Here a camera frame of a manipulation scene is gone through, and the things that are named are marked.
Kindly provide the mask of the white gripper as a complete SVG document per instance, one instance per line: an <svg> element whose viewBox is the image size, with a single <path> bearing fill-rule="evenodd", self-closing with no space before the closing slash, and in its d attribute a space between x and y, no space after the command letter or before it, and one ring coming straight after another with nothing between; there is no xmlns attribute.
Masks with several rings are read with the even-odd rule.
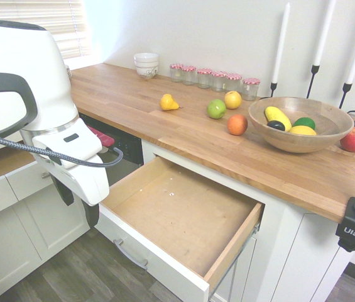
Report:
<svg viewBox="0 0 355 302"><path fill-rule="evenodd" d="M83 201L88 225L96 226L99 221L98 204L109 195L105 168L74 165L65 169L39 155L35 155L35 160L54 177L53 183L63 202L67 206L73 204L75 193Z"/></svg>

